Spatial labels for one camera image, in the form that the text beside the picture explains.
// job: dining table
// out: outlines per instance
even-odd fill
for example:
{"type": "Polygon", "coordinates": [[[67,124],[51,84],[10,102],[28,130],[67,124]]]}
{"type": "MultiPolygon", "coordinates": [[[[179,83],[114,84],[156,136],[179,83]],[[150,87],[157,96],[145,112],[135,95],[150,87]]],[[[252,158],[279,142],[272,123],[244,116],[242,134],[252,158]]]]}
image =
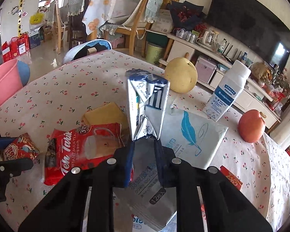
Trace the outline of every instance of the dining table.
{"type": "MultiPolygon", "coordinates": [[[[49,72],[0,106],[0,134],[18,137],[28,133],[41,152],[31,170],[11,178],[5,192],[7,200],[0,203],[0,213],[14,231],[52,189],[43,183],[43,158],[54,129],[69,131],[84,125],[85,112],[109,102],[115,102],[126,114],[125,72],[130,69],[164,75],[155,65],[107,50],[49,72]]],[[[210,96],[198,86],[185,94],[170,90],[168,105],[206,118],[202,108],[210,96]]],[[[276,231],[290,215],[290,157],[266,134],[255,143],[245,142],[237,130],[240,117],[231,107],[218,121],[228,131],[211,165],[224,166],[238,177],[243,183],[240,191],[276,231]]],[[[125,204],[119,205],[120,200],[114,203],[114,216],[124,214],[129,221],[122,231],[132,231],[133,214],[125,204]]],[[[119,223],[124,223],[123,219],[118,219],[119,223]]]]}

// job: water bottle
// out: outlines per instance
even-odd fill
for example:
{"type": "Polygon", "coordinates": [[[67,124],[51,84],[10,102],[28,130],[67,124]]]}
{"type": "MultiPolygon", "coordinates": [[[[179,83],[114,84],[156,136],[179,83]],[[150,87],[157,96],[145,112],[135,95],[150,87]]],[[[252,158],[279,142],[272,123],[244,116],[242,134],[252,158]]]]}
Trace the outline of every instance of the water bottle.
{"type": "Polygon", "coordinates": [[[242,55],[241,59],[240,59],[240,62],[242,64],[245,64],[246,63],[246,60],[247,60],[247,53],[245,52],[244,55],[242,55]]]}
{"type": "Polygon", "coordinates": [[[227,40],[224,38],[223,41],[221,42],[221,44],[219,45],[218,50],[217,50],[219,53],[221,53],[221,54],[223,53],[223,50],[225,48],[226,43],[227,43],[227,40]]]}

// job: red packaging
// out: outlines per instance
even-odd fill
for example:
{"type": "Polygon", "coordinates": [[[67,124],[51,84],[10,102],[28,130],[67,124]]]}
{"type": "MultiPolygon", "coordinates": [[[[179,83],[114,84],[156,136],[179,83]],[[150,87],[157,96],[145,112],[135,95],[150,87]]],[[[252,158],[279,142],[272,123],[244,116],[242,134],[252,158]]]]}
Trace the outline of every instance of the red packaging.
{"type": "Polygon", "coordinates": [[[7,42],[2,45],[2,55],[4,63],[12,59],[10,48],[7,42]]]}
{"type": "Polygon", "coordinates": [[[45,156],[46,185],[58,183],[73,167],[96,167],[123,147],[121,125],[84,125],[69,132],[54,130],[45,156]]]}
{"type": "Polygon", "coordinates": [[[9,42],[9,48],[13,59],[19,56],[18,37],[12,37],[9,42]]]}
{"type": "Polygon", "coordinates": [[[226,176],[226,178],[231,181],[231,183],[238,189],[240,190],[243,183],[233,174],[231,173],[228,169],[226,169],[224,166],[220,167],[220,172],[222,172],[222,174],[224,176],[226,176]]]}
{"type": "Polygon", "coordinates": [[[35,159],[40,151],[32,142],[28,133],[20,135],[10,145],[1,151],[3,160],[15,160],[21,158],[35,159]]]}
{"type": "Polygon", "coordinates": [[[23,54],[30,49],[28,32],[23,33],[18,38],[19,54],[23,54]]]}

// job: table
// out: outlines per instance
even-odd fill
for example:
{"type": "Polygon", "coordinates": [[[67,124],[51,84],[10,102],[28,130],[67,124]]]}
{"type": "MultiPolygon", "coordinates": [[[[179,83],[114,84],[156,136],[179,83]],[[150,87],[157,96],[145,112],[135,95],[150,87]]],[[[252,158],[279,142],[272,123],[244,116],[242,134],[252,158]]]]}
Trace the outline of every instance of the table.
{"type": "MultiPolygon", "coordinates": [[[[139,59],[108,50],[38,78],[0,107],[1,135],[17,137],[28,132],[45,152],[54,128],[67,131],[82,125],[82,115],[88,110],[114,101],[125,113],[125,72],[132,68],[158,75],[164,72],[139,59]]],[[[201,109],[209,97],[209,93],[195,87],[188,94],[170,91],[169,102],[176,108],[202,115],[201,109]]],[[[224,165],[238,176],[243,182],[241,192],[277,227],[290,214],[290,158],[267,135],[254,144],[244,142],[237,133],[240,116],[230,108],[220,119],[229,129],[212,165],[224,165]]],[[[41,182],[42,158],[43,155],[34,161],[33,169],[11,179],[6,188],[7,201],[0,203],[0,213],[15,231],[51,189],[41,182]]]]}

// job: yellow bag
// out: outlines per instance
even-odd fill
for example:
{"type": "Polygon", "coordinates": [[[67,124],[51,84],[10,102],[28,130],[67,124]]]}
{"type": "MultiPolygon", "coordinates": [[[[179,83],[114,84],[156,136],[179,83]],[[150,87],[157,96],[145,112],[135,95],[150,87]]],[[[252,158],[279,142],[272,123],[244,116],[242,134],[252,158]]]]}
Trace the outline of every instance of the yellow bag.
{"type": "Polygon", "coordinates": [[[30,17],[30,24],[38,24],[43,21],[44,13],[40,13],[39,11],[30,17]]]}

